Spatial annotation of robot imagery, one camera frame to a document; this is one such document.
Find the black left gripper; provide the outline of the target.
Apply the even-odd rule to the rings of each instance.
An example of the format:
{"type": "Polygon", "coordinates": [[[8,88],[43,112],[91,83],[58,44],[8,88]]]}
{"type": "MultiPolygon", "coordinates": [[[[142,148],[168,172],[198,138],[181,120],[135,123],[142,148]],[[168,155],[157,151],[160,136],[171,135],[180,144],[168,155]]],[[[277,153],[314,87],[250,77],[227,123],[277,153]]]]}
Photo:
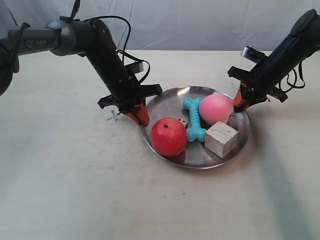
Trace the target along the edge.
{"type": "Polygon", "coordinates": [[[148,125],[150,123],[145,98],[160,96],[160,84],[143,85],[139,83],[134,74],[130,74],[125,79],[103,74],[100,74],[99,77],[110,92],[110,95],[102,97],[98,101],[97,104],[101,109],[108,106],[116,106],[119,109],[126,109],[124,114],[131,118],[136,124],[148,125]],[[134,112],[127,110],[134,108],[134,105],[137,104],[139,104],[137,115],[134,112]]]}

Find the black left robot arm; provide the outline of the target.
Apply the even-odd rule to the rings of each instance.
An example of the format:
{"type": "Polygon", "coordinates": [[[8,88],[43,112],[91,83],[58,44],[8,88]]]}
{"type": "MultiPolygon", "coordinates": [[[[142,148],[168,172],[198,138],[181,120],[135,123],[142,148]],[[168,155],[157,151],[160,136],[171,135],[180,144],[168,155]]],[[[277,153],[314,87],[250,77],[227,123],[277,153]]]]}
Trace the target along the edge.
{"type": "Polygon", "coordinates": [[[41,28],[27,23],[0,31],[0,92],[10,86],[14,73],[19,72],[19,56],[50,51],[56,56],[79,55],[86,57],[110,95],[98,101],[100,108],[116,106],[140,126],[150,122],[146,98],[159,96],[159,84],[143,85],[143,59],[117,49],[111,32],[101,17],[88,20],[60,19],[41,28]]]}

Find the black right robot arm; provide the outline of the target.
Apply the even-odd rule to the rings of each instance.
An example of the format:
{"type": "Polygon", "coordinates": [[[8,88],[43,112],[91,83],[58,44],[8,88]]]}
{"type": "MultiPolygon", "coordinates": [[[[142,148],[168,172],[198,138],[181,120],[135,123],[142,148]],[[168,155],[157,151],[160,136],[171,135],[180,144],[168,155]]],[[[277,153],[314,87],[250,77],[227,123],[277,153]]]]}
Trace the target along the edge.
{"type": "Polygon", "coordinates": [[[281,89],[281,80],[290,72],[303,77],[302,62],[320,49],[320,16],[315,9],[304,13],[293,25],[290,33],[274,49],[265,55],[251,46],[246,46],[241,56],[254,62],[250,70],[232,66],[227,74],[240,81],[239,90],[233,100],[236,112],[267,101],[272,96],[284,102],[288,96],[281,89]]]}

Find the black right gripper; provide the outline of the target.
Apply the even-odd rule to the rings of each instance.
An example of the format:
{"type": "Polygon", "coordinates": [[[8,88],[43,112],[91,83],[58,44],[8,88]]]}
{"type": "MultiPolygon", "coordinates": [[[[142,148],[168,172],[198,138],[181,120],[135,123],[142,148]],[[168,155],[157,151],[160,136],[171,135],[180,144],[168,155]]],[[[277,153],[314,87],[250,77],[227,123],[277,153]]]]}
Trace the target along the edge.
{"type": "Polygon", "coordinates": [[[266,60],[256,64],[250,71],[232,66],[227,74],[240,81],[238,92],[233,99],[234,110],[244,111],[247,108],[269,101],[270,95],[281,102],[288,96],[277,88],[280,81],[288,75],[287,70],[266,60]]]}

